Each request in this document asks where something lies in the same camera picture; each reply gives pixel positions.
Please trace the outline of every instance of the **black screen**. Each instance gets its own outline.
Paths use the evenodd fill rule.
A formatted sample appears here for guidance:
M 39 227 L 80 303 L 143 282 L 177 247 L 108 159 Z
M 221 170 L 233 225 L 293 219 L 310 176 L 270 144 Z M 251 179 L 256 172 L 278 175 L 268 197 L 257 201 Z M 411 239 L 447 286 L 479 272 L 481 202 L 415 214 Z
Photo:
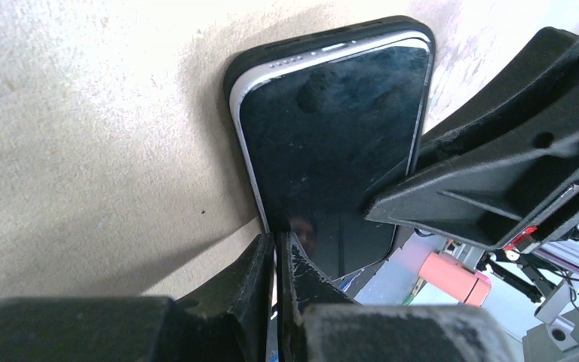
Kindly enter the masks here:
M 391 249 L 394 227 L 363 218 L 366 190 L 409 157 L 428 62 L 422 48 L 370 51 L 274 79 L 241 104 L 270 230 L 296 232 L 331 278 Z

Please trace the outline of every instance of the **black phone case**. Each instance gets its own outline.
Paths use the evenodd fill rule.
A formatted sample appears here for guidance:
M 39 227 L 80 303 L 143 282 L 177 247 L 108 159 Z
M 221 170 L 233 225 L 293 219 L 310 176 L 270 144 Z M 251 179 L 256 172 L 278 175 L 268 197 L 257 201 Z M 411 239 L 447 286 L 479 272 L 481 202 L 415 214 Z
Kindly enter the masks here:
M 343 41 L 356 38 L 370 38 L 400 30 L 415 30 L 425 34 L 430 39 L 430 61 L 433 62 L 433 56 L 436 53 L 436 42 L 434 41 L 431 29 L 411 17 L 384 17 L 365 23 L 275 41 L 238 54 L 225 71 L 225 77 L 223 78 L 225 98 L 229 104 L 231 88 L 238 77 L 255 66 Z

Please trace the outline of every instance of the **pink object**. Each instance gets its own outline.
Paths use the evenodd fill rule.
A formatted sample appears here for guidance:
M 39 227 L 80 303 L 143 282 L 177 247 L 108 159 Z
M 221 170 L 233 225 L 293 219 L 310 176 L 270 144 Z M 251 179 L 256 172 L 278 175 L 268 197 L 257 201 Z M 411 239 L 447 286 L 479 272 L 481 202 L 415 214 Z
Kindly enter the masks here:
M 459 302 L 478 307 L 483 305 L 492 289 L 489 278 L 481 273 L 474 274 L 447 253 L 430 254 L 418 276 L 458 299 Z

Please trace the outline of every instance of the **smartphone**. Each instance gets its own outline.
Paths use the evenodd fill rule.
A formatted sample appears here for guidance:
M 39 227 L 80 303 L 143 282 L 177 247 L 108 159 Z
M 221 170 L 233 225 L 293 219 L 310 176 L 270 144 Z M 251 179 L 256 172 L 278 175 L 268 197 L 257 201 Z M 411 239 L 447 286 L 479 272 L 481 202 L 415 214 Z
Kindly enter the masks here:
M 295 232 L 336 279 L 387 257 L 393 225 L 366 221 L 368 190 L 415 166 L 432 32 L 389 17 L 250 49 L 224 92 L 266 232 Z

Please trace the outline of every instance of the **gray surface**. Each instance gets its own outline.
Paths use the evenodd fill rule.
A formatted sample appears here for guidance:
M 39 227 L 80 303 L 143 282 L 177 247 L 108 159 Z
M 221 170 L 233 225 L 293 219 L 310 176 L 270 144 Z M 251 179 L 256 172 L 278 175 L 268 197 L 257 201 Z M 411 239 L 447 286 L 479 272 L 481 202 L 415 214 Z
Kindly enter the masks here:
M 310 360 L 512 361 L 503 332 L 480 308 L 311 305 Z
M 485 251 L 479 247 L 472 247 L 471 245 L 465 244 L 456 259 L 471 270 L 476 270 L 476 265 L 483 258 L 484 253 Z
M 574 322 L 576 327 L 571 334 L 579 344 L 579 311 L 573 310 L 564 316 Z M 522 347 L 525 352 L 525 362 L 553 362 L 566 357 L 572 357 L 579 353 L 579 346 L 562 352 L 547 334 L 547 328 L 541 324 L 527 331 L 527 336 L 522 338 Z
M 436 235 L 421 238 L 412 234 L 409 240 L 390 256 L 374 277 L 356 295 L 364 305 L 401 305 L 412 292 L 427 256 L 440 250 L 446 239 Z
M 555 290 L 553 290 L 543 304 L 536 309 L 534 316 L 547 324 L 551 324 L 571 302 L 571 288 L 579 290 L 579 282 L 572 281 L 571 287 L 565 280 L 561 281 Z

